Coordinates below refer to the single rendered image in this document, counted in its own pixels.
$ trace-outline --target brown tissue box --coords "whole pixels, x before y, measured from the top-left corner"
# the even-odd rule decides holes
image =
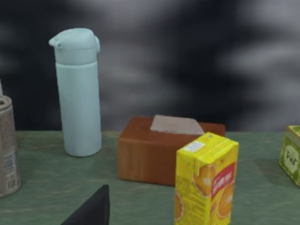
[[[118,139],[118,175],[121,180],[175,185],[176,151],[199,135],[151,131],[154,118],[133,117]],[[222,124],[199,123],[204,132],[225,135]]]

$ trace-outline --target green tabletop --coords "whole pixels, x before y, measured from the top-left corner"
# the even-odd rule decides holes
[[[278,165],[283,133],[226,135],[240,143],[231,225],[298,224],[300,189]],[[117,136],[104,133],[98,154],[75,158],[61,132],[18,132],[22,187],[0,199],[0,225],[60,225],[103,184],[110,225],[172,225],[173,187],[118,180]]]

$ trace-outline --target tin can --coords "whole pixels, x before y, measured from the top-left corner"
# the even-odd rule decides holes
[[[0,197],[14,193],[21,186],[15,121],[12,101],[0,97]]]

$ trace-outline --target water bottle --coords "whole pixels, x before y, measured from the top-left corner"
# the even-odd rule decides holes
[[[49,41],[54,47],[64,148],[86,157],[102,147],[97,54],[100,43],[85,28],[65,30]]]

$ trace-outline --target black object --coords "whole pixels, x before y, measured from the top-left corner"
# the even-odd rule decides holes
[[[103,185],[61,225],[108,225],[109,216],[109,187]]]

